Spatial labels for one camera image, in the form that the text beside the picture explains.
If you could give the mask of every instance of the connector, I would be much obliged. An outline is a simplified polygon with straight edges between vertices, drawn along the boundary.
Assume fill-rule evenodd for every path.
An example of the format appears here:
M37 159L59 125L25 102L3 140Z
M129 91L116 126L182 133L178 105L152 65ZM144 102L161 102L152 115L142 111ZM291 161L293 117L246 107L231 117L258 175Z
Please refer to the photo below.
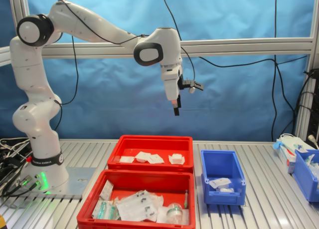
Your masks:
M30 191L32 191L34 188L36 188L36 186L38 186L40 184L40 181L36 181L35 183L32 184L32 186L30 187Z
M317 147L317 149L319 149L318 144L316 142L316 139L315 139L315 137L313 135L309 135L308 139L309 139L309 141L311 141Z
M21 187L26 186L30 181L32 180L32 177L30 175L26 176L20 183L19 185Z

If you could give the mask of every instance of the aluminum frame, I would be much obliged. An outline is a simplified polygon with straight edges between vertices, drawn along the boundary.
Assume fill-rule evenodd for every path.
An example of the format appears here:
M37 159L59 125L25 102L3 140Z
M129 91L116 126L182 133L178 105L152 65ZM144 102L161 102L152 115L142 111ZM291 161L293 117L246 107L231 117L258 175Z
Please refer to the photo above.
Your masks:
M29 15L27 0L10 0L13 22ZM310 37L295 38L251 38L182 41L181 45L189 56L230 56L230 55L274 55L274 54L308 54L306 71L319 66L317 52L319 0L314 2L314 13ZM133 52L111 43L75 43L78 58L132 58ZM43 49L43 58L74 58L71 43L56 43ZM0 66L10 63L7 47L0 48ZM315 80L309 80L305 90L313 92ZM313 96L305 94L301 103L311 107ZM303 140L307 137L310 113L301 108L297 118L296 135Z

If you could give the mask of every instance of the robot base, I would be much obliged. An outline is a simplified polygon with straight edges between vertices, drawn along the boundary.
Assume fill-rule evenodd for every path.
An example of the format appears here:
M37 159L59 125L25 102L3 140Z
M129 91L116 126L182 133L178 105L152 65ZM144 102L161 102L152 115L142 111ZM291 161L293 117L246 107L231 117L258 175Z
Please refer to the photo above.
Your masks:
M22 197L81 199L96 168L66 167L65 169L69 177L62 185L49 189L46 192L34 189ZM22 193L23 191L18 190L15 194Z

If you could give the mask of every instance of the green light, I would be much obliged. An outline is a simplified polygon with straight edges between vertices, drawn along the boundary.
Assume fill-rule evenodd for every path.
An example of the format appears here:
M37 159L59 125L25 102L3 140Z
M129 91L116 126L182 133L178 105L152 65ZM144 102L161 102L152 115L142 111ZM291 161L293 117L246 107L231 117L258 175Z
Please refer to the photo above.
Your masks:
M41 176L42 176L42 180L43 180L43 187L41 188L41 190L45 191L45 190L47 190L49 188L49 183L48 183L48 181L46 179L46 176L45 176L44 172L41 173Z

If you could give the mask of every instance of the red plastic bin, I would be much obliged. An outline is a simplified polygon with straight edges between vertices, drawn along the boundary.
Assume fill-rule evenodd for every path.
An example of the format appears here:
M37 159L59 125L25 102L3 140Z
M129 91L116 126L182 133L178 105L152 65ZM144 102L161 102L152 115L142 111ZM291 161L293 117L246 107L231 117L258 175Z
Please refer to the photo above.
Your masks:
M150 193L156 193L158 196L163 195L164 207L167 207L171 203L179 203L183 206L185 190L188 190L189 225L182 226L154 222L92 219L92 212L107 180L114 184L111 200L116 197L121 199L138 191L147 190ZM193 174L177 172L104 170L100 174L90 195L80 210L77 216L77 221L79 229L194 229L195 199Z
M158 154L163 158L162 164L148 162L120 163L121 156L136 156L140 151ZM168 156L174 153L185 157L183 165L171 164ZM116 144L108 159L109 169L161 171L161 172L189 172L193 173L193 139L178 136L134 136L123 135Z

